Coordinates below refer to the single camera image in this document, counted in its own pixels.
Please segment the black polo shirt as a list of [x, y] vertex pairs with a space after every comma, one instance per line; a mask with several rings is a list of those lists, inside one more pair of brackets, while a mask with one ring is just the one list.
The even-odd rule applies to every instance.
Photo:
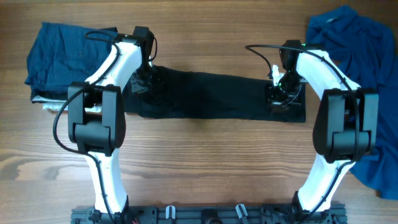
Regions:
[[156, 66], [163, 85], [135, 95], [128, 83], [123, 90], [128, 113], [155, 119], [252, 119], [303, 123], [306, 120], [305, 89], [286, 108], [268, 100], [272, 81], [201, 72], [182, 72]]

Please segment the blue polo shirt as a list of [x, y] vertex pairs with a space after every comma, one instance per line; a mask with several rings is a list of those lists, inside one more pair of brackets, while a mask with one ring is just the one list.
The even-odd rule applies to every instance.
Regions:
[[381, 198], [397, 199], [397, 52], [392, 31], [341, 6], [311, 17], [306, 41], [320, 44], [352, 81], [377, 91], [376, 146], [350, 171]]

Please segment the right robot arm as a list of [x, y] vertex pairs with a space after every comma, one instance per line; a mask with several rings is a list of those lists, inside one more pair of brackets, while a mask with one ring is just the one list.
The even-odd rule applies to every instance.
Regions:
[[374, 148], [379, 97], [350, 80], [326, 51], [314, 45], [287, 40], [276, 48], [285, 73], [273, 66], [268, 104], [284, 110], [297, 106], [303, 81], [320, 99], [312, 133], [316, 158], [295, 196], [297, 217], [314, 219], [330, 209], [345, 174]]

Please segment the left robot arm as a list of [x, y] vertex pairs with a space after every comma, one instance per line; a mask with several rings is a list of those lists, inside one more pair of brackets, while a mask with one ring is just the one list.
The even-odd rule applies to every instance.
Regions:
[[126, 134], [124, 100], [158, 99], [164, 81], [152, 61], [157, 41], [147, 27], [105, 40], [111, 51], [92, 76], [68, 88], [68, 135], [85, 157], [96, 202], [87, 223], [135, 223], [121, 180], [119, 150]]

